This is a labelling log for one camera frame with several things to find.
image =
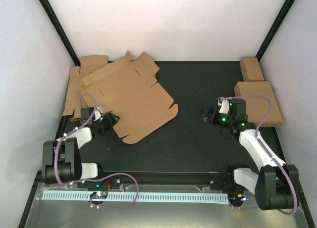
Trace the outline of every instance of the black tabletop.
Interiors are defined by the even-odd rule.
[[[242,81],[238,62],[157,62],[158,82],[174,98],[176,118],[129,145],[112,130],[96,136],[80,148],[82,162],[100,162],[106,171],[137,172],[224,172],[229,165],[257,167],[248,152],[233,138],[220,135],[222,129],[203,122],[201,110],[217,107],[220,96],[234,96]],[[66,120],[64,132],[78,123]],[[278,155],[274,128],[261,128],[267,144]]]

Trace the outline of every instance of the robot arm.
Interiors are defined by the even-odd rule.
[[[293,208],[294,200],[289,184],[274,160],[287,172],[296,194],[299,194],[300,183],[296,167],[286,165],[266,144],[260,132],[256,137],[256,126],[248,122],[244,100],[219,100],[218,105],[218,111],[213,108],[208,110],[204,121],[209,119],[214,125],[230,128],[232,136],[248,151],[260,172],[257,174],[249,168],[235,168],[233,178],[229,180],[254,194],[262,210]]]

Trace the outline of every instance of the black frame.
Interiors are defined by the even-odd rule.
[[[60,39],[62,40],[65,48],[67,49],[70,57],[72,58],[74,64],[76,66],[80,66],[80,61],[79,58],[75,52],[75,50],[73,49],[65,31],[63,30],[62,25],[60,24],[57,16],[55,15],[55,12],[52,8],[52,6],[49,3],[49,0],[39,0],[44,11],[46,12],[46,14],[48,15],[51,23],[53,24],[57,34],[59,35]],[[280,12],[278,13],[275,21],[273,22],[268,34],[266,35],[266,38],[264,39],[256,57],[258,58],[258,60],[260,61],[261,58],[263,57],[266,49],[268,48],[270,42],[272,41],[274,35],[276,34],[276,32],[278,31],[280,25],[282,24],[284,18],[286,17],[288,11],[290,10],[292,4],[295,2],[295,0],[285,0]],[[66,122],[67,120],[70,118],[70,116],[62,116],[59,125],[58,125],[58,129],[57,129],[57,133],[55,135],[55,139],[59,138],[62,136],[65,126],[66,126]],[[285,160],[284,157],[284,153],[282,151],[282,147],[277,135],[277,131],[276,129],[274,130],[275,136],[276,136],[276,141],[278,142],[278,148],[281,152],[282,158],[283,160]],[[146,181],[155,181],[157,180],[158,177],[158,173],[138,173],[135,174],[135,176],[139,176],[144,178]],[[171,181],[171,178],[178,176],[179,178],[184,178],[184,180],[181,182],[182,184],[192,184],[193,182],[196,185],[210,185],[210,180],[211,180],[211,174],[210,173],[202,173],[202,174],[196,174],[196,173],[160,173],[159,174],[159,181],[156,181],[156,183],[160,183],[160,184],[164,184],[164,183],[169,183],[169,184],[174,184],[173,181]],[[27,221],[27,217],[29,215],[30,212],[30,208],[32,206],[32,202],[35,196],[35,192],[37,189],[38,184],[41,182],[41,171],[38,171],[33,183],[33,186],[31,188],[30,191],[30,195],[29,198],[27,200],[24,212],[22,214],[22,218],[19,224],[19,228],[23,228],[25,227],[26,221]],[[303,193],[303,190],[301,189],[300,192],[300,202],[304,211],[304,215],[308,224],[308,227],[310,228],[314,228],[315,224],[313,222],[313,218],[312,215],[309,211],[308,208],[308,204],[305,198],[305,195]]]

